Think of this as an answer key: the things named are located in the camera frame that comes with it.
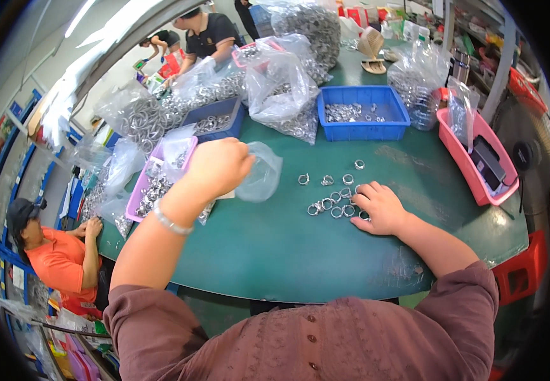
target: right hand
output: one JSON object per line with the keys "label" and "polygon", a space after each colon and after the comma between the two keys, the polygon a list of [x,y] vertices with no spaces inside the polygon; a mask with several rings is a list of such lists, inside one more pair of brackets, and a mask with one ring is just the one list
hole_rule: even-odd
{"label": "right hand", "polygon": [[87,228],[85,230],[85,235],[87,238],[97,238],[103,228],[103,224],[99,217],[93,217],[87,221]]}
{"label": "right hand", "polygon": [[207,141],[197,146],[184,180],[210,202],[241,184],[253,163],[248,145],[236,138]]}
{"label": "right hand", "polygon": [[399,235],[404,228],[409,212],[393,191],[376,181],[362,184],[358,194],[351,198],[361,209],[368,212],[370,221],[352,217],[351,223],[358,229],[376,235]]}

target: blue plastic crate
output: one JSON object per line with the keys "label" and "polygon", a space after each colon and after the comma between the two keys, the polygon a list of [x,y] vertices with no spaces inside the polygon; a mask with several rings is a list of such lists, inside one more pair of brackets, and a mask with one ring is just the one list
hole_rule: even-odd
{"label": "blue plastic crate", "polygon": [[252,15],[254,24],[269,23],[271,24],[271,12],[260,5],[252,5],[249,7],[249,14]]}
{"label": "blue plastic crate", "polygon": [[[325,121],[325,105],[334,103],[359,103],[362,111],[370,110],[376,103],[376,113],[386,121],[328,123]],[[400,140],[406,127],[410,126],[400,95],[391,86],[325,86],[317,99],[317,110],[328,141]]]}
{"label": "blue plastic crate", "polygon": [[226,129],[197,133],[196,137],[197,139],[199,139],[199,143],[216,139],[224,139],[228,137],[238,138],[241,131],[241,123],[243,122],[245,114],[246,110],[241,105],[241,97],[236,96],[234,98],[211,103],[198,109],[189,111],[182,121],[181,126],[186,126],[187,124],[191,123],[197,123],[198,121],[212,115],[214,117],[224,117],[226,115],[230,115],[231,123]]}

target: man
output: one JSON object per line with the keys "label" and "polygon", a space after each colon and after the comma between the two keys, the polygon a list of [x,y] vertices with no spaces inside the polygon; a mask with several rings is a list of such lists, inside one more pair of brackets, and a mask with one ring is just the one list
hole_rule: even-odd
{"label": "man", "polygon": [[196,8],[173,22],[173,26],[186,30],[186,57],[175,80],[192,66],[197,57],[211,56],[217,62],[231,54],[233,45],[241,46],[239,34],[231,20],[222,13],[205,13]]}
{"label": "man", "polygon": [[254,19],[249,13],[249,7],[252,6],[248,0],[235,0],[235,9],[239,14],[239,18],[243,23],[243,27],[248,31],[249,36],[252,40],[256,41],[260,38],[258,31],[256,30],[256,25],[254,24]]}
{"label": "man", "polygon": [[154,53],[144,60],[148,62],[153,59],[158,54],[158,47],[160,46],[163,50],[161,54],[161,64],[164,63],[165,53],[169,50],[169,53],[173,53],[180,49],[180,36],[175,33],[173,30],[161,30],[156,32],[152,37],[146,37],[142,42],[140,42],[141,48],[147,48],[150,45],[154,48]]}

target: woman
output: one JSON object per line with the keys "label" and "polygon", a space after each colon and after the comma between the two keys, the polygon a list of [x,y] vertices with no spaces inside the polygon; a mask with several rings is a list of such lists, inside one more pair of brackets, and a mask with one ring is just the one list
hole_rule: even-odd
{"label": "woman", "polygon": [[200,144],[188,173],[127,240],[104,312],[123,380],[487,379],[498,308],[492,273],[465,243],[404,210],[374,181],[352,198],[371,220],[351,223],[397,236],[430,267],[438,280],[416,309],[346,297],[261,313],[208,339],[163,289],[194,220],[238,186],[253,161],[234,138]]}
{"label": "woman", "polygon": [[97,254],[101,221],[94,217],[73,231],[62,232],[42,226],[39,211],[40,206],[23,198],[9,205],[7,225],[19,256],[48,287],[103,311],[113,262],[102,261]]}
{"label": "woman", "polygon": [[158,47],[160,46],[162,49],[161,53],[161,64],[164,63],[164,57],[169,51],[169,54],[180,50],[180,36],[175,33],[173,30],[161,30],[159,32],[156,32],[151,37],[146,37],[140,42],[141,48],[147,48],[150,45],[154,48],[154,53],[148,58],[144,60],[144,62],[148,62],[149,60],[153,59],[158,54]]}

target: white bracelet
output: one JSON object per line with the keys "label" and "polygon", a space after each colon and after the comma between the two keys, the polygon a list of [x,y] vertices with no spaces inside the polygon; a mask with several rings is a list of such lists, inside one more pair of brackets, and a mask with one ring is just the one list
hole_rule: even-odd
{"label": "white bracelet", "polygon": [[167,229],[171,230],[174,233],[181,234],[181,235],[188,235],[192,233],[195,230],[194,226],[191,227],[179,227],[178,225],[172,223],[167,217],[164,216],[163,212],[161,211],[160,207],[160,199],[154,202],[154,208],[153,212],[154,215],[157,217],[159,222],[163,224]]}

